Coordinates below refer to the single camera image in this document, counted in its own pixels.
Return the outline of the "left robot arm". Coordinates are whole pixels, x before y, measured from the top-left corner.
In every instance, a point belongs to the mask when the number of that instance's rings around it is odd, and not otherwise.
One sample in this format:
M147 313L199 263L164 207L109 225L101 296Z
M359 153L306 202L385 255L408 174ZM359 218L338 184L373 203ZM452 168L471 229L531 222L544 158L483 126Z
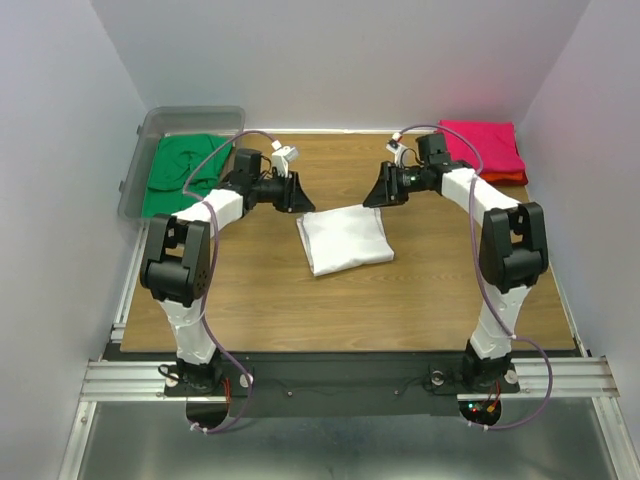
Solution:
M277 141L272 148L268 172L262 170L260 151L239 149L231 170L209 194L196 195L196 203L181 212L150 220L140 284L159 303L174 336L176 364L159 368L169 388L209 395L222 381L220 347L204 314L220 230L258 203L288 214L315 210L298 173L290 168L299 156L297 149Z

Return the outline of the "white t shirt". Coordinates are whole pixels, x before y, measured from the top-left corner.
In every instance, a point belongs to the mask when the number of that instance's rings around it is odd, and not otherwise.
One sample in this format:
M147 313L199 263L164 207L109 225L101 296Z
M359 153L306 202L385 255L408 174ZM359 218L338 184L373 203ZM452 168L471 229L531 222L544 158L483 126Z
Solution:
M379 208L352 205L306 213L296 224L314 277L394 259Z

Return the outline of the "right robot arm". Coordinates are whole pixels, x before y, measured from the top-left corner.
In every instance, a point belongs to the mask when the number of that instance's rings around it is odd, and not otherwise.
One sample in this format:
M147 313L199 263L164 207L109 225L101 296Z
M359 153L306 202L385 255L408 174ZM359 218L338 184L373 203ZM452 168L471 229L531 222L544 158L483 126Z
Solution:
M454 160L443 132L417 138L413 165L405 162L408 148L402 137L396 132L387 142L394 158L381 164L363 204L370 208L399 206L412 193L432 191L468 214L483 303L465 348L461 379L470 388L490 385L508 374L520 310L549 267L543 209L535 202L523 203L501 193L481 178L478 166Z

